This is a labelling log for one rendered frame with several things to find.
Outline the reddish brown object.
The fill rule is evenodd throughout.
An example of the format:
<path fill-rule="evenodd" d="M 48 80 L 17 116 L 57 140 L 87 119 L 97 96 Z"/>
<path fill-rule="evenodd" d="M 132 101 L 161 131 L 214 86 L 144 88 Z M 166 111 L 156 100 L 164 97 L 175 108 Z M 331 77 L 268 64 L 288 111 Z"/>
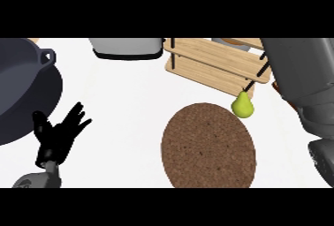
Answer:
<path fill-rule="evenodd" d="M 277 84 L 276 84 L 276 81 L 271 83 L 271 86 L 273 86 L 274 91 L 276 91 L 277 94 L 280 95 L 283 101 L 288 103 L 288 105 L 292 107 L 294 111 L 297 112 L 297 107 L 294 106 L 294 104 L 292 104 L 289 101 L 285 100 L 285 98 L 283 98 L 283 96 L 282 96 L 282 94 L 280 94 L 280 89 L 279 89 L 279 86 L 277 86 Z"/>

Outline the dark grey cooking pot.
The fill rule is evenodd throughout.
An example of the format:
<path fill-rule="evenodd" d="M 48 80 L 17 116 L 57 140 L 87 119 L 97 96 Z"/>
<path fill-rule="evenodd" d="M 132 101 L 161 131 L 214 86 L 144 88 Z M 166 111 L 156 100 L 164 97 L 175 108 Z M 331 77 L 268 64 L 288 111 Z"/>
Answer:
<path fill-rule="evenodd" d="M 32 112 L 56 108 L 62 78 L 56 53 L 28 38 L 0 38 L 0 146 L 32 131 Z"/>

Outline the green pear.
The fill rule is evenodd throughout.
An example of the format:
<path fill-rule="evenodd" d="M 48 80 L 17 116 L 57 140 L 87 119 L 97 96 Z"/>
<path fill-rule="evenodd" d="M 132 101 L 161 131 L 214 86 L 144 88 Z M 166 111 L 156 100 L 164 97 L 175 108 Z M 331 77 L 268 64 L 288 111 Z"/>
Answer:
<path fill-rule="evenodd" d="M 230 104 L 232 112 L 239 118 L 246 118 L 254 112 L 251 99 L 245 92 L 240 92 L 236 100 Z"/>

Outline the grey object with orange rim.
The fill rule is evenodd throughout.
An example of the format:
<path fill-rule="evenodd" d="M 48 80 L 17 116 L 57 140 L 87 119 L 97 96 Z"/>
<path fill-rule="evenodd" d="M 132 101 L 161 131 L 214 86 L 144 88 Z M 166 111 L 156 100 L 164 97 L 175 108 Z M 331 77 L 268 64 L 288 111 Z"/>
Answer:
<path fill-rule="evenodd" d="M 229 46 L 234 49 L 240 49 L 243 51 L 248 51 L 251 49 L 251 47 L 248 47 L 248 46 L 245 46 L 245 45 L 239 44 L 237 42 L 233 42 L 227 39 L 211 38 L 211 41 L 214 41 L 214 42 L 217 42 L 217 43 L 220 43 L 220 44 L 223 44 L 223 45 L 226 45 L 226 46 Z"/>

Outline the wooden tiered shelf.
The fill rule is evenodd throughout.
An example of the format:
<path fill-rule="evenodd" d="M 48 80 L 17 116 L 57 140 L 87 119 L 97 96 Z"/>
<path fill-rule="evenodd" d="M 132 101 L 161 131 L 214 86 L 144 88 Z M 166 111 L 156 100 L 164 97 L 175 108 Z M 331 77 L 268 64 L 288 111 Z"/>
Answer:
<path fill-rule="evenodd" d="M 270 80 L 266 56 L 203 38 L 166 38 L 162 47 L 171 53 L 165 71 L 233 96 L 246 90 L 252 97 L 254 83 Z"/>

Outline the grey appliance with black base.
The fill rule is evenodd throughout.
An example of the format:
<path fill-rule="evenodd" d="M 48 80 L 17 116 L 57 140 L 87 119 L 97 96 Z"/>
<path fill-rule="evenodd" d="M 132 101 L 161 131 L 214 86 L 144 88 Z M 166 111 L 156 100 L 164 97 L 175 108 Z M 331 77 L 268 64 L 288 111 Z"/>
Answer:
<path fill-rule="evenodd" d="M 162 38 L 90 38 L 88 41 L 101 59 L 150 60 L 162 54 Z"/>

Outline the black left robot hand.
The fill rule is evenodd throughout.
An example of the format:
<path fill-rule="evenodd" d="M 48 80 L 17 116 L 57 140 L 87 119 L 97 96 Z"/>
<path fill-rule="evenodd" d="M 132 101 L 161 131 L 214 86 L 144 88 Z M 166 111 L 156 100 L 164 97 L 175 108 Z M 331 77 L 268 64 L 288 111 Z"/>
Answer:
<path fill-rule="evenodd" d="M 32 113 L 33 134 L 39 143 L 35 165 L 41 169 L 45 168 L 47 162 L 56 162 L 57 165 L 63 163 L 73 140 L 93 122 L 91 119 L 82 122 L 82 108 L 82 104 L 76 102 L 62 122 L 54 125 L 41 111 Z"/>

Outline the round brown cork placemat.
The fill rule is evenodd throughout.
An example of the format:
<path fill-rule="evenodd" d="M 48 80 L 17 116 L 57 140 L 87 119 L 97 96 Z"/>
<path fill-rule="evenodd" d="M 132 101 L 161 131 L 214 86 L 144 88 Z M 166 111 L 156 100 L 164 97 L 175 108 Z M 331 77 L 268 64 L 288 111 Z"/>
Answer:
<path fill-rule="evenodd" d="M 246 127 L 211 103 L 183 107 L 161 138 L 162 167 L 175 188 L 246 188 L 255 172 L 255 149 Z"/>

